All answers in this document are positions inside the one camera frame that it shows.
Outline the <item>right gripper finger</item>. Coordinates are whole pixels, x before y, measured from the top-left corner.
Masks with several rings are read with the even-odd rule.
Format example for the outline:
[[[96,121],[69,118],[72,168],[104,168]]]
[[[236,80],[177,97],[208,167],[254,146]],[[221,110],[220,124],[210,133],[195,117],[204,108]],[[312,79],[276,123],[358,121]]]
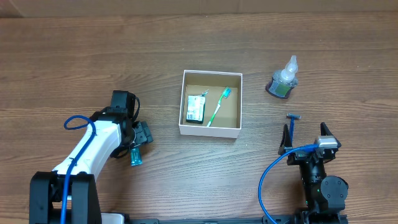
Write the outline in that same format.
[[[290,129],[287,124],[284,125],[283,133],[282,133],[282,140],[280,143],[280,147],[278,150],[278,155],[283,155],[286,152],[292,150],[292,136],[290,133]]]
[[[322,136],[334,136],[332,134],[332,132],[328,129],[327,125],[325,124],[325,122],[320,123],[320,131],[321,131],[321,135]],[[335,138],[336,142],[337,142],[337,148],[341,147],[341,143],[339,142],[339,140],[337,138]]]

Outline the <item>red green toothpaste tube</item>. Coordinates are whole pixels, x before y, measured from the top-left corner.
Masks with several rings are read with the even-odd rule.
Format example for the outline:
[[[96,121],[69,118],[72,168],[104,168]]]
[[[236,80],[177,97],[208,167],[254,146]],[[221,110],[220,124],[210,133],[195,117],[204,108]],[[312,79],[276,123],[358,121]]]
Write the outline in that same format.
[[[139,166],[142,164],[141,153],[138,147],[130,150],[131,166]]]

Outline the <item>green white soap packet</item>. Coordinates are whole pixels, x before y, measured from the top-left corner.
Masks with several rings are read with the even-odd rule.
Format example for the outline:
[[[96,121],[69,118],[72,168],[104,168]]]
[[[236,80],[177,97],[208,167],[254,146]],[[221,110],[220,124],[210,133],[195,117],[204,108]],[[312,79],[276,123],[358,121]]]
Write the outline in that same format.
[[[201,95],[188,95],[186,122],[203,124],[208,90]]]

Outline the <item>green white toothbrush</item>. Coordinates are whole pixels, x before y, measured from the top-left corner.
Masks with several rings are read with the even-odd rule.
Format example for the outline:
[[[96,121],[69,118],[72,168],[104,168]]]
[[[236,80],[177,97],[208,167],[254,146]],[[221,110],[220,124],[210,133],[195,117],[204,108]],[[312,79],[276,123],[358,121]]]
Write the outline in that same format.
[[[212,125],[213,120],[214,120],[214,118],[215,118],[215,116],[216,116],[218,110],[221,108],[222,99],[223,99],[223,98],[228,98],[230,94],[231,94],[231,89],[230,89],[230,87],[227,86],[227,87],[223,90],[223,92],[222,92],[222,94],[221,94],[221,96],[220,96],[220,98],[219,98],[219,100],[218,100],[216,109],[215,109],[214,113],[212,114],[212,116],[211,116],[209,122],[208,122],[207,125],[206,125],[207,127],[210,127],[210,126]]]

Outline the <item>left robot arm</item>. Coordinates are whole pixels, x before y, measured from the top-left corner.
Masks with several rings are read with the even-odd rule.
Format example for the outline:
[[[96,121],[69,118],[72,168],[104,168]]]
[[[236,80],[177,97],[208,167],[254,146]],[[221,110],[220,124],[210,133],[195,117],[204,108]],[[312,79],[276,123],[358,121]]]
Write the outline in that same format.
[[[86,133],[70,155],[50,172],[30,181],[29,221],[44,223],[131,223],[126,213],[100,209],[96,180],[108,158],[131,155],[141,163],[139,148],[153,141],[146,122],[137,120],[139,98],[115,90],[111,104],[92,116],[80,116]]]

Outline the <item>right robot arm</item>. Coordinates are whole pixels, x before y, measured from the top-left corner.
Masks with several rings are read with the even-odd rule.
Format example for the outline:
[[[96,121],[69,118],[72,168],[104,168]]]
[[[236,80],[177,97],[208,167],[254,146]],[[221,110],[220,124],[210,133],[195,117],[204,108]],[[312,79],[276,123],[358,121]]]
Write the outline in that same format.
[[[321,135],[315,139],[318,146],[312,152],[297,151],[287,156],[287,165],[299,166],[306,207],[291,216],[282,217],[282,223],[348,223],[345,209],[348,183],[340,177],[327,175],[324,164],[336,157],[341,143],[325,123],[320,124]]]

